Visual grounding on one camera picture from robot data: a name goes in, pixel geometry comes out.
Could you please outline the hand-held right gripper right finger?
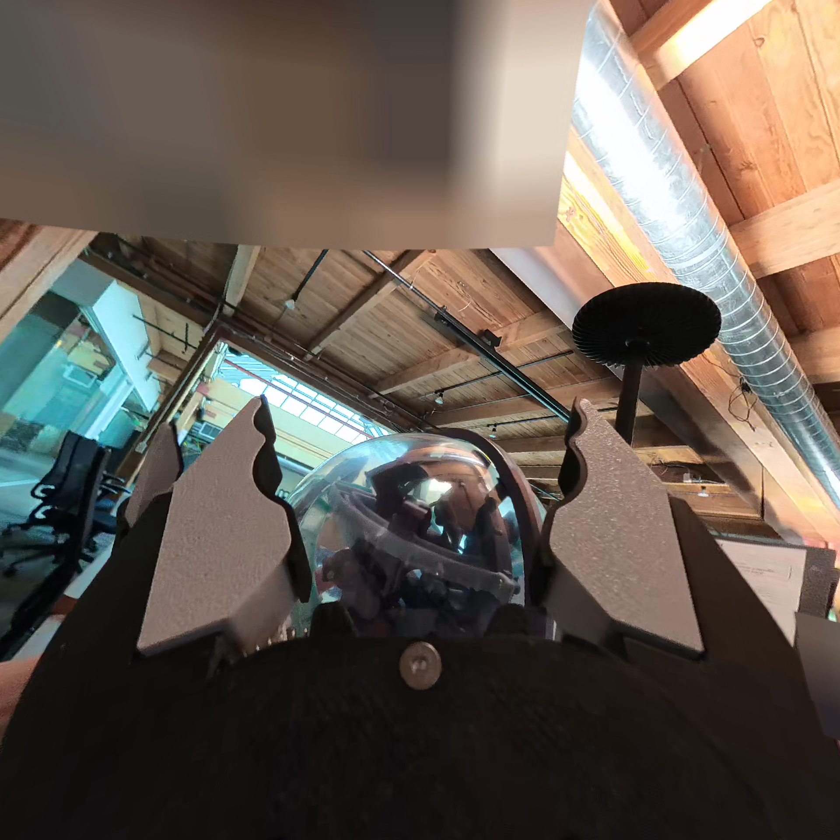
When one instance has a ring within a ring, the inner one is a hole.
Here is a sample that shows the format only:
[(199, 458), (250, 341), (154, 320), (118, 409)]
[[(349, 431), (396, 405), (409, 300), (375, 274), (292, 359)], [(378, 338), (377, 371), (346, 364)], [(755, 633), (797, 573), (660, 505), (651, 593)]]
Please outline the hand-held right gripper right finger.
[(617, 655), (628, 640), (704, 653), (669, 494), (598, 413), (577, 398), (560, 472), (561, 501), (542, 536), (541, 606), (561, 639)]

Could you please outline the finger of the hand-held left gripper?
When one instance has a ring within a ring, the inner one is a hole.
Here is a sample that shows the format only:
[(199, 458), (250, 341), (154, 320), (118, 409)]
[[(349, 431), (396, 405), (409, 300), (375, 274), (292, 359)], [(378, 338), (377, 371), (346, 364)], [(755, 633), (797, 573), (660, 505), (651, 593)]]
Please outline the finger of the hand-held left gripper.
[(150, 439), (132, 494), (124, 510), (124, 520), (132, 527), (153, 499), (170, 490), (180, 478), (184, 462), (173, 423), (161, 425)]

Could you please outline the black ceiling light track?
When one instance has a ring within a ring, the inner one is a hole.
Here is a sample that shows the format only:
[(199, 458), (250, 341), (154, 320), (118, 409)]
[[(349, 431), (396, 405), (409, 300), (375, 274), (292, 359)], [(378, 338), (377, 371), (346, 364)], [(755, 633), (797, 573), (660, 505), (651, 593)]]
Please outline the black ceiling light track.
[(325, 260), (328, 254), (329, 248), (324, 248), (322, 251), (320, 251), (318, 257), (315, 258), (315, 260), (312, 262), (304, 277), (297, 285), (296, 289), (289, 295), (289, 298), (295, 298), (297, 300), (297, 304), (302, 292), (306, 289), (309, 281), (312, 279), (312, 277), (314, 276), (314, 274), (316, 273), (321, 263)]
[(434, 319), (436, 322), (444, 324), (460, 342), (474, 351), (482, 360), (489, 362), (499, 375), (516, 385), (525, 396), (533, 399), (561, 421), (567, 422), (570, 419), (571, 413), (568, 408), (523, 373), (521, 368), (510, 362), (503, 355), (503, 352), (499, 351), (499, 348), (504, 351), (514, 350), (513, 344), (517, 344), (516, 348), (519, 350), (555, 334), (566, 334), (568, 332), (567, 328), (554, 315), (537, 312), (528, 318), (508, 325), (504, 335), (496, 335), (488, 330), (476, 333), (468, 329), (462, 321), (459, 321), (446, 308), (436, 308)]

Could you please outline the black disc floor lamp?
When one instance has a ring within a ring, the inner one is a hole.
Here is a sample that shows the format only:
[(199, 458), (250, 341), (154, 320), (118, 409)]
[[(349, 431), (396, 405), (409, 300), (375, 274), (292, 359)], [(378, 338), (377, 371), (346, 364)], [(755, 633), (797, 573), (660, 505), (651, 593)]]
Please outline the black disc floor lamp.
[(587, 359), (620, 369), (615, 430), (630, 445), (646, 369), (676, 366), (718, 339), (721, 312), (702, 292), (666, 282), (632, 283), (585, 303), (572, 325), (575, 348)]

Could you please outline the person's left forearm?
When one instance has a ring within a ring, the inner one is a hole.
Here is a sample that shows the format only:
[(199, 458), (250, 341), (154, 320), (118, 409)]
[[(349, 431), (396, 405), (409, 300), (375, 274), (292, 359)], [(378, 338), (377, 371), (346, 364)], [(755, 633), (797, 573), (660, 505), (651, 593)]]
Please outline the person's left forearm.
[(1, 662), (1, 739), (38, 662), (39, 656)]

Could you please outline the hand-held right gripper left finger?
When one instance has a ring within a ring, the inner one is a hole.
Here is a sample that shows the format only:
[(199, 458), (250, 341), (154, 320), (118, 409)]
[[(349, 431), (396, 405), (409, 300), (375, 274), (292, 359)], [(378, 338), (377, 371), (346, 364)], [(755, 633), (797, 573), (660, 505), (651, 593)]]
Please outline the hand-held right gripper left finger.
[(138, 638), (144, 655), (220, 634), (244, 654), (307, 603), (312, 571), (267, 400), (252, 398), (171, 489)]

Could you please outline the black office chair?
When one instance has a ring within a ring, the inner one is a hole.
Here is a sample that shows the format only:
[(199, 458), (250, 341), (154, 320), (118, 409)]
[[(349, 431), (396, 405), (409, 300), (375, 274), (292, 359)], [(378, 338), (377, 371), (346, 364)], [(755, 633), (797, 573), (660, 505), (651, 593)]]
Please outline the black office chair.
[[(81, 494), (93, 461), (97, 455), (103, 455), (104, 460), (108, 461), (110, 454), (110, 448), (100, 446), (95, 440), (72, 432), (65, 435), (54, 464), (30, 492), (30, 496), (37, 500), (36, 507), (28, 514), (26, 520), (9, 524), (2, 530), (2, 537), (6, 538), (14, 531), (27, 532), (35, 527), (48, 527), (52, 530), (53, 542), (2, 545), (2, 555), (5, 555), (7, 550), (30, 551), (30, 555), (5, 566), (2, 570), (3, 577), (15, 576), (20, 565), (47, 556), (53, 557), (55, 563), (58, 562), (58, 551), (64, 546), (60, 536), (69, 536), (71, 527), (77, 522)], [(105, 499), (110, 494), (118, 495), (125, 490), (123, 479), (107, 471), (103, 472), (94, 502), (91, 530), (81, 554), (84, 561), (93, 561), (92, 552), (97, 548), (98, 535), (115, 535), (115, 503), (106, 502)]]

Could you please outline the wide round metal duct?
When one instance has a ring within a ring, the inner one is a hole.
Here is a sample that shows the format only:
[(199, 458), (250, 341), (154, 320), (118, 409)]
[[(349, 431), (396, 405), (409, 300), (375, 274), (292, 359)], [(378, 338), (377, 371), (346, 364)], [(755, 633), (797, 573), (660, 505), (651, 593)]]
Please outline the wide round metal duct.
[(586, 19), (572, 123), (673, 278), (715, 302), (723, 349), (837, 506), (838, 432), (608, 2)]

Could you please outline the clear plastic maze ball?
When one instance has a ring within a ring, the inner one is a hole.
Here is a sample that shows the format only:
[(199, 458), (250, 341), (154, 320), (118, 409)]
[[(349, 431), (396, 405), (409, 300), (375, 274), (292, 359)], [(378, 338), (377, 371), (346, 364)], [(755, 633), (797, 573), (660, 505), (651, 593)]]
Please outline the clear plastic maze ball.
[(532, 601), (543, 504), (509, 455), (476, 433), (406, 433), (355, 444), (290, 494), (311, 593), (287, 619), (313, 633), (339, 604), (363, 637), (483, 637)]

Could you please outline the printed instruction sheet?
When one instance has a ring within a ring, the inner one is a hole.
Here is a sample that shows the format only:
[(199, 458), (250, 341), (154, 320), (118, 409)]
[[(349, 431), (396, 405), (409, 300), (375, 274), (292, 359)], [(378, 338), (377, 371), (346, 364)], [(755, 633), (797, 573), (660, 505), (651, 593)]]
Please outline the printed instruction sheet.
[(802, 597), (806, 549), (734, 539), (717, 539), (717, 544), (793, 645), (795, 615)]

